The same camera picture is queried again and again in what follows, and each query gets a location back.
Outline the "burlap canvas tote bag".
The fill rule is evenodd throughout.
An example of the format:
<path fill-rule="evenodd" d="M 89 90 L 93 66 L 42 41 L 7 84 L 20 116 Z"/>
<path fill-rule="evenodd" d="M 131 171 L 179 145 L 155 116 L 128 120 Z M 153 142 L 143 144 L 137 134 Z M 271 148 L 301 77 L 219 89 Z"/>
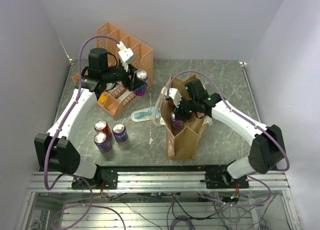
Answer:
<path fill-rule="evenodd" d="M 211 124 L 212 120 L 204 116 L 203 113 L 192 113 L 191 119 L 183 121 L 179 129 L 176 128 L 177 122 L 172 122 L 171 112 L 173 111 L 174 104 L 166 100 L 166 91 L 169 84 L 172 88 L 179 90 L 181 95 L 187 100 L 191 98 L 188 96 L 185 84 L 192 80 L 198 79 L 197 74 L 193 74 L 187 80 L 181 80 L 180 78 L 174 78 L 171 76 L 160 91 L 156 106 L 160 109 L 160 115 L 163 118 L 166 134 L 166 157 L 168 159 L 185 159 L 195 160 L 197 158 L 197 147 L 202 137 L 202 133 L 205 130 L 207 124 Z"/>

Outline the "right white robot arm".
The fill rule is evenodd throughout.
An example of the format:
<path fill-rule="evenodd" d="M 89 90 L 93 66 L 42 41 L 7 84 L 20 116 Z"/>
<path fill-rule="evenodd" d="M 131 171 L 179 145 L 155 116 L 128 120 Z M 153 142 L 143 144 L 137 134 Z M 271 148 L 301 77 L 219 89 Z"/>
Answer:
<path fill-rule="evenodd" d="M 167 98 L 174 104 L 175 117 L 190 120 L 201 114 L 218 120 L 242 136 L 250 145 L 247 156 L 229 163 L 221 173 L 220 182 L 226 188 L 233 187 L 238 179 L 252 173 L 265 174 L 285 158 L 285 144 L 281 129 L 267 126 L 239 112 L 218 93 L 208 94 L 199 79 L 185 83 L 188 98 L 176 88 L 170 88 Z"/>

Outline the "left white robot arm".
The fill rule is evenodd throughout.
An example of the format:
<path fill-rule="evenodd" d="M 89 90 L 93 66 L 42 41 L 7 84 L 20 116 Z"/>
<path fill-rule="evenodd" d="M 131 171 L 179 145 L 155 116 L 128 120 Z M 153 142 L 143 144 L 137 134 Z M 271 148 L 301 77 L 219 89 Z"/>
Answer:
<path fill-rule="evenodd" d="M 98 166 L 83 160 L 73 145 L 83 118 L 106 90 L 107 84 L 120 82 L 130 92 L 147 86 L 138 78 L 138 70 L 132 65 L 136 59 L 132 49 L 122 43 L 117 47 L 119 62 L 115 66 L 108 65 L 106 49 L 90 50 L 88 66 L 80 69 L 67 107 L 46 133 L 39 133 L 34 139 L 38 163 L 45 172 L 57 171 L 84 177 L 85 184 L 91 189 L 102 183 L 102 176 L 97 173 Z"/>

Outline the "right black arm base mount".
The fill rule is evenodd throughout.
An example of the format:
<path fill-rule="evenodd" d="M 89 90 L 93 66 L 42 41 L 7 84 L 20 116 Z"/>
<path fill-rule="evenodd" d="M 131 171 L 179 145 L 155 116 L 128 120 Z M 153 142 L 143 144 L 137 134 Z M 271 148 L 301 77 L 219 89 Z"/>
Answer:
<path fill-rule="evenodd" d="M 240 189 L 249 188 L 246 176 L 233 179 L 226 177 L 225 172 L 221 173 L 219 171 L 207 171 L 204 175 L 204 179 L 200 180 L 200 182 L 206 184 L 207 189 L 236 189 L 236 186 Z"/>

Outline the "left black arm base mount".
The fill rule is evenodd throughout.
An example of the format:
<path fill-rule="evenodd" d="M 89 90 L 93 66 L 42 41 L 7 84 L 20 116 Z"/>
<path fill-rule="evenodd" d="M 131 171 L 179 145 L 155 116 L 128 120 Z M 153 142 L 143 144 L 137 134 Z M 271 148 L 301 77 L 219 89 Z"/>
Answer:
<path fill-rule="evenodd" d="M 93 179 L 84 178 L 88 185 L 94 189 L 115 190 L 118 184 L 118 174 L 111 170 L 102 170 L 97 173 Z M 89 187 L 85 181 L 79 177 L 74 177 L 71 188 L 73 190 L 88 190 Z"/>

